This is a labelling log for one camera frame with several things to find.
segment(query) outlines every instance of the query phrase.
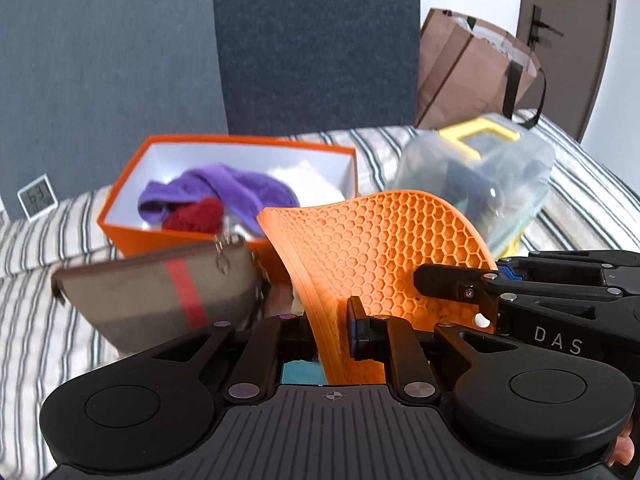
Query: transparent plastic container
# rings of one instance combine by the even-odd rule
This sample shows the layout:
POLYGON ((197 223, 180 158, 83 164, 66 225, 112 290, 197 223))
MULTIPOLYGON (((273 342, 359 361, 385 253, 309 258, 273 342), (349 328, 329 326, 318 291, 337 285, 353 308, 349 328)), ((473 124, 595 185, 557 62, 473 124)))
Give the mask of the transparent plastic container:
POLYGON ((455 206, 494 257, 503 255, 549 194, 553 146, 499 114, 420 132, 402 152, 392 189, 417 189, 455 206))

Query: red cloth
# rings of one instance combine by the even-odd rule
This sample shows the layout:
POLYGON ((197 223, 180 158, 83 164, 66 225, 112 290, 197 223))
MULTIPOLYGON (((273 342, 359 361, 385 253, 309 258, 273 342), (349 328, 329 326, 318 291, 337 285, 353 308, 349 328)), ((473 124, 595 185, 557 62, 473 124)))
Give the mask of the red cloth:
POLYGON ((224 214, 220 199, 207 196, 200 202, 178 206, 162 222, 162 229, 217 235, 222 232, 224 214))

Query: striped bedsheet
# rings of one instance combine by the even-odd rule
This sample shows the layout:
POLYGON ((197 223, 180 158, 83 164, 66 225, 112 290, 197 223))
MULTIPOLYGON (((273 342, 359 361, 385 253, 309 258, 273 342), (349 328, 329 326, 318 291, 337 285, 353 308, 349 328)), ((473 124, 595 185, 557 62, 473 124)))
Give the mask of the striped bedsheet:
MULTIPOLYGON (((517 121, 531 111, 516 114, 517 121)), ((611 172, 542 118, 535 133, 556 149, 551 196, 522 239, 530 250, 640 251, 640 202, 611 172)), ((362 194, 382 190, 395 174, 412 127, 307 134, 295 139, 355 146, 362 194)), ((0 213, 0 474, 41 478, 54 462, 38 413, 59 384, 117 359, 117 353, 70 306, 54 301, 50 276, 59 266, 118 257, 95 223, 108 188, 63 202, 33 224, 0 213)))

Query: purple cloth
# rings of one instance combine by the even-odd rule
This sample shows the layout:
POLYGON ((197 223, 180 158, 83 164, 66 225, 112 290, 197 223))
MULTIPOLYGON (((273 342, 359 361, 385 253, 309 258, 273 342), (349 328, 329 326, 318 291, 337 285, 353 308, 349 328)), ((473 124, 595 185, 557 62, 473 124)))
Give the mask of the purple cloth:
POLYGON ((138 212, 150 224, 162 223, 175 205, 218 197, 249 230, 263 234, 255 217, 265 207, 299 207, 298 197, 279 180, 238 171, 224 164, 187 170, 168 184, 150 180, 138 199, 138 212))

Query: door handle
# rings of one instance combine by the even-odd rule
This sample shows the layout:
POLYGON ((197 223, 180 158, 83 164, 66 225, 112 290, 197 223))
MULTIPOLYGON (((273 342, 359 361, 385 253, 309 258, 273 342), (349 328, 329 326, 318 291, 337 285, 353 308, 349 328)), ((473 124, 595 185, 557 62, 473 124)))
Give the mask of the door handle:
POLYGON ((540 18, 542 17, 542 7, 534 5, 533 6, 533 16, 531 17, 531 26, 529 27, 529 37, 527 38, 527 46, 532 50, 535 48, 536 43, 540 43, 540 29, 548 30, 559 36, 560 38, 564 38, 564 32, 557 30, 555 27, 552 27, 548 23, 543 22, 540 18))

